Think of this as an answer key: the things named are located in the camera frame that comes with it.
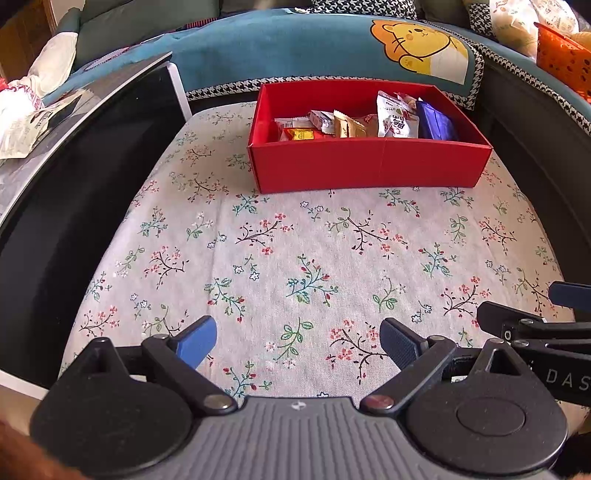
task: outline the floral bed sheet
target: floral bed sheet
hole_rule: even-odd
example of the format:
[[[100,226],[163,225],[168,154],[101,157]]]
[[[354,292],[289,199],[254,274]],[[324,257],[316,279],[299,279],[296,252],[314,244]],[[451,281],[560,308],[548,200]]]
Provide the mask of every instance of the floral bed sheet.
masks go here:
[[[398,372],[379,344],[387,316],[461,346],[488,337],[484,300],[573,320],[547,298],[559,267],[495,153],[474,189],[261,195],[254,106],[198,113],[164,152],[88,286],[64,367],[95,337],[137,345],[209,314],[218,340],[199,370],[228,394],[358,402]]]

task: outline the blue snack wrapper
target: blue snack wrapper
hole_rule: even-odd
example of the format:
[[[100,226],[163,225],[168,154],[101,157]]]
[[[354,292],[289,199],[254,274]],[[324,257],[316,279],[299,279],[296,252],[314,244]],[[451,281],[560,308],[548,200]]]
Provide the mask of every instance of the blue snack wrapper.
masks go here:
[[[417,114],[419,138],[457,142],[457,132],[452,121],[439,110],[427,102],[417,100]]]

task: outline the red box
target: red box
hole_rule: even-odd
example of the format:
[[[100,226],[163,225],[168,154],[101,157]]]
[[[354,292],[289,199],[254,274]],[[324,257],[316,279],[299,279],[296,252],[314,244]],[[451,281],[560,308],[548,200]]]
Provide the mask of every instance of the red box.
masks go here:
[[[421,97],[447,115],[459,142],[417,138],[329,138],[279,142],[275,118],[339,110],[377,113],[378,91]],[[492,147],[441,90],[386,80],[305,80],[264,84],[248,141],[261,193],[361,187],[473,187]]]

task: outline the pillow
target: pillow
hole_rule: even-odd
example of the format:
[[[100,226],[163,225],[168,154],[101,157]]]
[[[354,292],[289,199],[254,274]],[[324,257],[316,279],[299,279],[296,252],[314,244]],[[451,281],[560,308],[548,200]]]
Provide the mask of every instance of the pillow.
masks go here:
[[[426,20],[470,28],[468,12],[462,0],[422,0],[421,7]]]
[[[503,4],[507,0],[463,0],[468,17],[470,20],[470,29],[483,37],[496,40],[492,30],[491,9],[492,4]]]
[[[74,68],[118,48],[218,15],[218,0],[131,0],[82,24]]]
[[[417,19],[413,0],[312,0],[315,14],[360,14]]]
[[[61,18],[60,22],[57,24],[56,31],[54,35],[63,32],[74,32],[78,33],[80,31],[80,9],[79,8],[70,8],[66,14]]]
[[[223,0],[222,15],[267,8],[310,8],[312,0]]]

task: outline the black and white pillow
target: black and white pillow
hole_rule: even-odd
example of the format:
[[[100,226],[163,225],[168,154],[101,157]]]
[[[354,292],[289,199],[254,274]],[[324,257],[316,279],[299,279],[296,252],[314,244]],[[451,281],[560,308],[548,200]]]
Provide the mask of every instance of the black and white pillow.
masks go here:
[[[492,31],[491,7],[489,2],[466,2],[468,17],[470,18],[470,28],[473,32],[496,40]]]
[[[315,14],[359,14],[417,19],[413,0],[312,0]]]

